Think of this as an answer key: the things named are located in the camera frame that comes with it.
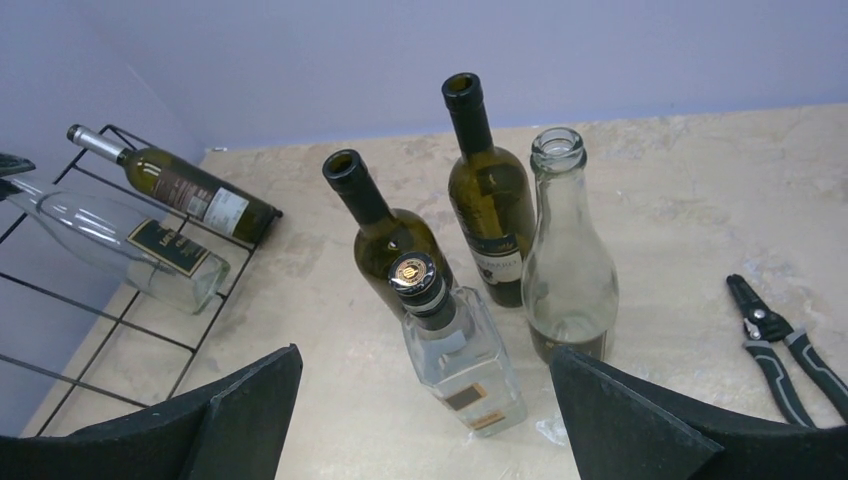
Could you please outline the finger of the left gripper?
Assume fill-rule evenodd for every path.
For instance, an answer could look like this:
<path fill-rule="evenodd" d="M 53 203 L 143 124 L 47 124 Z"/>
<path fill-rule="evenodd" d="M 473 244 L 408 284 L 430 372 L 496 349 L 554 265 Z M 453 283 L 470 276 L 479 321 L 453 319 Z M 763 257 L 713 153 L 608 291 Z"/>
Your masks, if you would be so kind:
<path fill-rule="evenodd" d="M 22 189 L 13 184 L 9 177 L 12 175 L 30 172 L 36 169 L 36 165 L 29 159 L 8 154 L 1 154 L 1 198 L 7 199 L 12 195 L 22 192 Z"/>

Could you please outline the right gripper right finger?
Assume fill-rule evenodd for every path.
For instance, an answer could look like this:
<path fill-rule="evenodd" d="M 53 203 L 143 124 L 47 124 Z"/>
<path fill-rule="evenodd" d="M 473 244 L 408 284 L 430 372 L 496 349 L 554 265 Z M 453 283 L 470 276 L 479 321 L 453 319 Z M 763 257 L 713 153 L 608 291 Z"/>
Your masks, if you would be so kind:
<path fill-rule="evenodd" d="M 713 406 L 567 346 L 549 364 L 583 479 L 844 479 L 847 429 Z"/>

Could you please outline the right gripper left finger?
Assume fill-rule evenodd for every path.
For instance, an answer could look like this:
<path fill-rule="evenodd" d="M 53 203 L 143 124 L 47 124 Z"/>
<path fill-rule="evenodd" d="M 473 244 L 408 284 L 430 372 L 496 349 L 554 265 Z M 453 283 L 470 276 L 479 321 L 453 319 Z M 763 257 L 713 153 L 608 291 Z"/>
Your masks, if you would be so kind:
<path fill-rule="evenodd" d="M 4 479 L 273 479 L 303 360 L 290 344 L 219 380 L 64 437 L 1 439 Z"/>

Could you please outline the clear wine bottle dark label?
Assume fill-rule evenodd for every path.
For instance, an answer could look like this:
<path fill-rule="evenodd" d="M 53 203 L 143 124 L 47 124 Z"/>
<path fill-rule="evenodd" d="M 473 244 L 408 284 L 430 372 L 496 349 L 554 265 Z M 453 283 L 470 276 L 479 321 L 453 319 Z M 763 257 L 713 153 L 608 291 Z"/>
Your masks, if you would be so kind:
<path fill-rule="evenodd" d="M 230 272 L 221 256 L 114 199 L 26 174 L 3 178 L 1 198 L 79 259 L 189 314 L 205 309 Z"/>

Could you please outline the square clear liquor bottle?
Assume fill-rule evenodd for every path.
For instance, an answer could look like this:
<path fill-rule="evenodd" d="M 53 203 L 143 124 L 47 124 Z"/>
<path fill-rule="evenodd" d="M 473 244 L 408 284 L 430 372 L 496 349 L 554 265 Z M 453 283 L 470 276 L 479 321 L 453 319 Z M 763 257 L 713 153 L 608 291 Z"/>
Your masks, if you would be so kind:
<path fill-rule="evenodd" d="M 389 268 L 405 309 L 406 349 L 419 382 L 477 437 L 527 418 L 516 373 L 477 290 L 450 287 L 430 255 L 409 252 Z"/>

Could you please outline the dark green labelled wine bottle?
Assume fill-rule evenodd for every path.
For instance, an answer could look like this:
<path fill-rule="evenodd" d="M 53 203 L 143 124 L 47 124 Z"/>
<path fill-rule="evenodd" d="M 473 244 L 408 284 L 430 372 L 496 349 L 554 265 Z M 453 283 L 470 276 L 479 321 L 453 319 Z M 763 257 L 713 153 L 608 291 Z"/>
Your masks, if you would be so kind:
<path fill-rule="evenodd" d="M 231 238 L 259 243 L 283 212 L 243 189 L 157 147 L 132 150 L 74 124 L 69 141 L 123 168 L 138 192 Z"/>

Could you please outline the clear bottle back right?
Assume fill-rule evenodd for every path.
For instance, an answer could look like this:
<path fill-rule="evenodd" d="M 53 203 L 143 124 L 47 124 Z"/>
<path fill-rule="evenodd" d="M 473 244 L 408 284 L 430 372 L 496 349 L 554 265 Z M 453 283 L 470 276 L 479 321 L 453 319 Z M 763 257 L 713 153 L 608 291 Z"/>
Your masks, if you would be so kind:
<path fill-rule="evenodd" d="M 539 358 L 568 346 L 606 357 L 619 309 L 616 267 L 588 207 L 581 134 L 553 127 L 532 142 L 535 233 L 523 267 L 522 300 Z"/>

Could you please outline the dark green bottle front left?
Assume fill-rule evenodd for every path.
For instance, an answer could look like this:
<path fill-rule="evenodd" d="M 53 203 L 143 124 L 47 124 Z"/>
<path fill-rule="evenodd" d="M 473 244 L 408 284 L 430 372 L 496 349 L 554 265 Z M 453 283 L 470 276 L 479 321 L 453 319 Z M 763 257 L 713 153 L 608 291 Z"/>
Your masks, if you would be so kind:
<path fill-rule="evenodd" d="M 410 210 L 387 204 L 357 151 L 332 153 L 323 163 L 322 174 L 358 224 L 353 244 L 357 269 L 399 321 L 405 309 L 388 281 L 398 257 L 424 252 L 443 272 L 446 283 L 454 284 L 452 268 L 428 224 Z"/>

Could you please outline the dark green bottle back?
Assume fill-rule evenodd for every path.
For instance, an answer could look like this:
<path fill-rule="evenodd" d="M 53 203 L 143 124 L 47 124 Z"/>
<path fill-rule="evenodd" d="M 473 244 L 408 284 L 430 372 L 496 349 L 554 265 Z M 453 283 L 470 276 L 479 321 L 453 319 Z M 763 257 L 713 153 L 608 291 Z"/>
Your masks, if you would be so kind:
<path fill-rule="evenodd" d="M 476 74 L 452 75 L 441 92 L 460 149 L 448 180 L 450 202 L 492 300 L 520 307 L 522 269 L 535 225 L 525 168 L 494 144 Z"/>

